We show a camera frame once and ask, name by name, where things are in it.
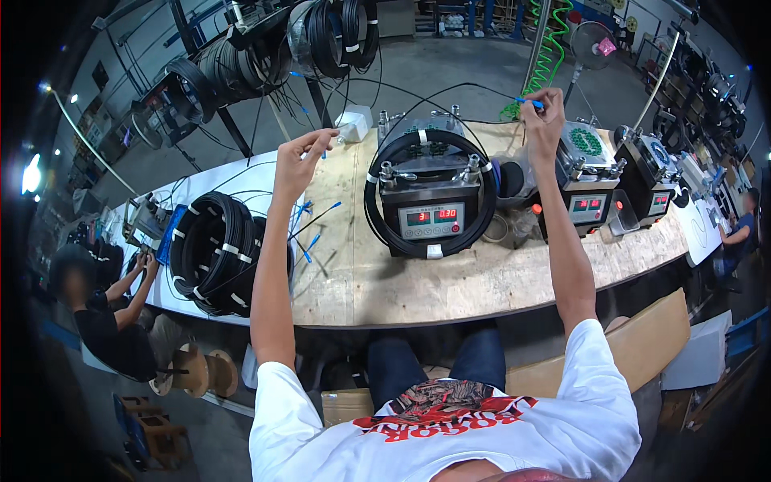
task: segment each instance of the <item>white table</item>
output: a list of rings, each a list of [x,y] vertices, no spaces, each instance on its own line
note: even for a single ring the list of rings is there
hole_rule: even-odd
[[[674,203],[671,206],[677,214],[682,232],[685,234],[685,240],[688,243],[686,259],[691,267],[695,267],[722,243],[718,225],[712,223],[710,211],[714,210],[717,213],[719,223],[723,225],[726,232],[730,231],[728,221],[722,216],[717,201],[711,197],[706,200],[691,200],[687,206],[682,208],[675,206]]]
[[[249,170],[243,174],[235,177],[233,180],[228,181],[222,187],[218,187],[217,190],[225,194],[233,194],[243,190],[264,190],[268,193],[273,192],[273,181],[276,174],[276,153],[272,151],[269,153],[260,154],[251,158],[249,163]],[[173,197],[170,202],[177,206],[178,204],[189,205],[195,201],[201,194],[207,193],[214,189],[217,185],[225,182],[230,177],[239,174],[247,168],[247,160],[237,160],[228,164],[224,164],[213,169],[205,170],[202,173],[194,174],[179,182],[177,190],[174,191]],[[171,189],[174,183],[167,184],[153,191],[153,196],[157,199],[165,199],[171,193]],[[261,216],[267,216],[268,207],[271,204],[272,195],[259,192],[248,192],[243,194],[235,194],[236,198],[245,202],[247,207],[252,211],[252,214]],[[302,205],[305,195],[303,194],[297,200],[298,205]],[[169,202],[163,204],[165,208],[170,208]],[[123,249],[124,263],[121,269],[121,276],[126,271],[126,264],[131,255],[137,249],[135,246],[126,243],[121,235],[121,226],[123,224],[123,213],[126,209],[126,204],[121,204],[115,209],[109,211],[108,219],[105,223],[106,232],[109,233],[109,242],[115,246],[120,246]],[[129,216],[133,213],[133,206],[129,206]],[[290,228],[294,225],[295,232],[299,229],[299,222],[295,223],[290,221]],[[291,242],[292,251],[297,253],[297,242],[293,239]],[[160,266],[158,275],[155,282],[150,287],[150,293],[147,296],[147,304],[157,306],[165,310],[172,312],[182,313],[183,315],[195,316],[196,318],[210,319],[215,322],[232,323],[235,325],[249,326],[249,319],[242,318],[236,315],[228,316],[210,316],[207,313],[202,312],[192,301],[183,297],[171,284],[170,269],[166,266]],[[131,286],[131,292],[136,293],[141,282],[141,277],[138,277],[134,284]]]

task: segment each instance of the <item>chair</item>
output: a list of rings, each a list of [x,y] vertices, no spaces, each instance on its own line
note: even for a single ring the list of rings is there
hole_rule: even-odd
[[[176,470],[182,462],[192,457],[187,429],[173,425],[167,414],[132,415],[129,425],[131,440],[140,455],[160,464],[160,467],[148,464],[148,469]]]
[[[126,435],[131,436],[130,418],[132,415],[145,416],[163,413],[163,408],[150,405],[150,399],[146,396],[118,396],[113,393],[113,406],[118,425]]]

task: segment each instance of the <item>control panel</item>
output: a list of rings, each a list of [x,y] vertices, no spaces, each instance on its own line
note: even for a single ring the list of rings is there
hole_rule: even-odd
[[[653,199],[651,199],[651,206],[648,209],[648,216],[655,216],[656,214],[664,214],[667,212],[667,202],[669,201],[669,191],[653,192]]]
[[[605,203],[608,202],[607,194],[578,194],[571,196],[567,206],[567,214],[573,224],[591,223],[598,221],[602,216]]]
[[[463,232],[464,203],[401,207],[399,228],[406,240],[443,238]]]

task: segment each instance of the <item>blue connector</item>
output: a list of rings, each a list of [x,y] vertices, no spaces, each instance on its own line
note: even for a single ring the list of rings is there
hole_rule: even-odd
[[[517,97],[517,98],[516,98],[516,99],[514,99],[514,100],[516,100],[517,102],[522,102],[522,103],[525,103],[525,102],[527,102],[527,101],[528,101],[528,100],[530,100],[530,99],[523,99],[522,97]],[[543,109],[543,108],[544,108],[544,103],[542,103],[542,102],[538,102],[537,100],[530,100],[530,101],[533,103],[533,106],[534,106],[536,109]]]

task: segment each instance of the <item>blue shirt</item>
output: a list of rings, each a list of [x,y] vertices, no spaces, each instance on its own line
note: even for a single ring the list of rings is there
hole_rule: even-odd
[[[755,217],[752,213],[741,216],[736,223],[736,226],[733,228],[733,231],[731,231],[731,234],[738,233],[739,230],[745,226],[749,228],[749,236],[747,236],[747,239],[741,243],[726,246],[723,255],[723,266],[726,269],[727,275],[733,273],[739,265],[739,261],[755,249]]]

